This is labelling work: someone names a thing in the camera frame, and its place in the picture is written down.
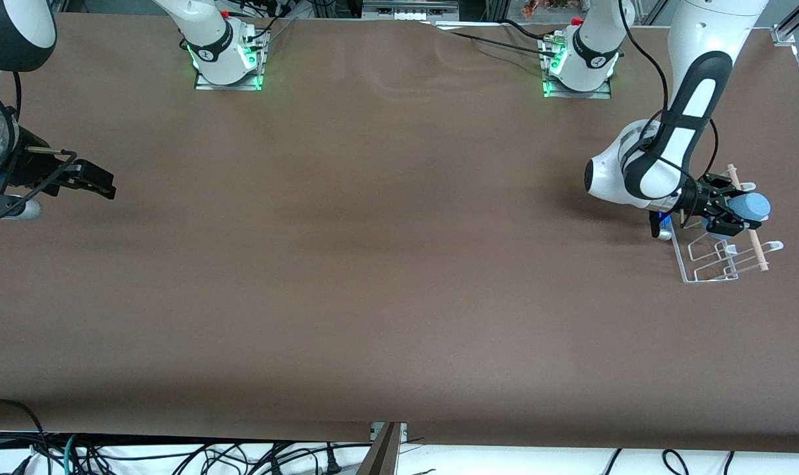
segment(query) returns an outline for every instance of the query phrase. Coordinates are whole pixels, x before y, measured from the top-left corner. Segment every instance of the brown table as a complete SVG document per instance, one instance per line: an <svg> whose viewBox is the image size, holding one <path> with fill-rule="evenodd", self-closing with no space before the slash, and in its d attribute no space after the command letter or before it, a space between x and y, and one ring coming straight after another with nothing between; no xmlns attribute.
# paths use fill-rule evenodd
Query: brown table
<svg viewBox="0 0 799 475"><path fill-rule="evenodd" d="M629 45L612 100L560 100L530 54L302 21L244 93L192 90L168 18L57 24L22 124L118 195L0 222L0 396L47 430L363 439L402 420L432 443L799 451L799 72L767 31L716 112L714 169L758 183L761 237L787 247L684 285L644 211L581 183L659 107ZM635 32L669 70L666 31Z"/></svg>

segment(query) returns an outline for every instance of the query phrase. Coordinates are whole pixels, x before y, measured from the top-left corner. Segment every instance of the white floor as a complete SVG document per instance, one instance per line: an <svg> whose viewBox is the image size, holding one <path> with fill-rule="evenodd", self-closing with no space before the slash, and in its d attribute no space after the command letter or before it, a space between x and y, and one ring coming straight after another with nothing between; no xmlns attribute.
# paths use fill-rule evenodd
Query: white floor
<svg viewBox="0 0 799 475"><path fill-rule="evenodd" d="M325 447L325 444L301 444L296 448ZM106 455L119 457L146 457L174 453L191 452L199 445L133 446L105 448ZM270 445L244 445L247 456L257 459L270 448ZM336 459L341 466L352 467L364 459L367 448L351 448L336 451ZM432 475L601 475L604 472L611 449L553 449L553 448L513 448L478 447L454 445L403 445L399 457L397 475L420 475L433 469ZM727 452L722 451L679 451L689 475L722 475ZM0 474L10 473L27 457L28 450L0 451ZM665 469L661 451L624 450L616 461L611 475L648 475L671 472ZM171 475L184 457L144 462L111 462L118 475ZM326 456L318 454L321 472L326 469ZM183 472L183 475L198 475L204 457L197 457ZM680 466L676 470L683 473ZM315 471L312 457L303 457L296 462L282 466L284 475L311 475ZM34 457L27 475L47 473L44 457ZM62 475L62 467L53 464L53 473ZM775 454L757 452L738 452L730 466L729 475L799 475L799 454ZM237 475L231 466L214 465L208 475Z"/></svg>

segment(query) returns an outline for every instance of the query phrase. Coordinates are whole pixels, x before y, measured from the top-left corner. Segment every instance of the light blue round object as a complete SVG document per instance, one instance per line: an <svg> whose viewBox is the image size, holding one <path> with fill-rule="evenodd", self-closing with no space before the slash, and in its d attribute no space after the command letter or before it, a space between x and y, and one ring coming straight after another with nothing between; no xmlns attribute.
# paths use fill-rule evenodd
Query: light blue round object
<svg viewBox="0 0 799 475"><path fill-rule="evenodd" d="M746 220L761 220L771 212L768 199L760 193L746 193L731 198L728 207Z"/></svg>

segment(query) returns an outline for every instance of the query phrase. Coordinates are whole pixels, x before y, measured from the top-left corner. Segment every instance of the teal cable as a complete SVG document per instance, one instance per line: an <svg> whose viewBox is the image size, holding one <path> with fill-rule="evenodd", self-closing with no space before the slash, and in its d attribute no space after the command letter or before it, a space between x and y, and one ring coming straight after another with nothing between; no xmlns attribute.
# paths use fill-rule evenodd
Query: teal cable
<svg viewBox="0 0 799 475"><path fill-rule="evenodd" d="M65 444L65 454L62 457L62 465L65 466L65 475L71 475L71 447L74 445L74 438L76 438L76 436L76 434L70 436L68 443Z"/></svg>

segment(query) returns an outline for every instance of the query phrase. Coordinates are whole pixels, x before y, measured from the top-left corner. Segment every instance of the robotic arm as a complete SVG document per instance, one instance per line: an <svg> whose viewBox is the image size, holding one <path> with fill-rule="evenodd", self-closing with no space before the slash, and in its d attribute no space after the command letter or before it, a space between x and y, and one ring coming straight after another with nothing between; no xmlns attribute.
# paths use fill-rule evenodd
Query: robotic arm
<svg viewBox="0 0 799 475"><path fill-rule="evenodd" d="M194 66L213 84L232 84L257 67L257 43L265 31L226 18L213 0L154 0L176 21L185 36ZM17 75L41 67L53 52L56 27L44 0L0 0L0 70ZM68 156L60 160L56 156ZM17 111L0 101L0 219L29 220L41 214L32 197L56 196L61 187L86 189L115 198L113 175L77 160L68 150L46 141L17 123ZM24 197L4 195L8 185L32 189Z"/></svg>
<svg viewBox="0 0 799 475"><path fill-rule="evenodd" d="M660 121L629 124L587 163L584 184L590 195L649 210L655 237L659 222L677 210L703 217L707 231L722 236L760 226L770 210L762 195L739 190L719 175L691 179L689 159L766 4L680 2L668 37L674 85L670 106ZM605 24L607 29L619 27Z"/></svg>

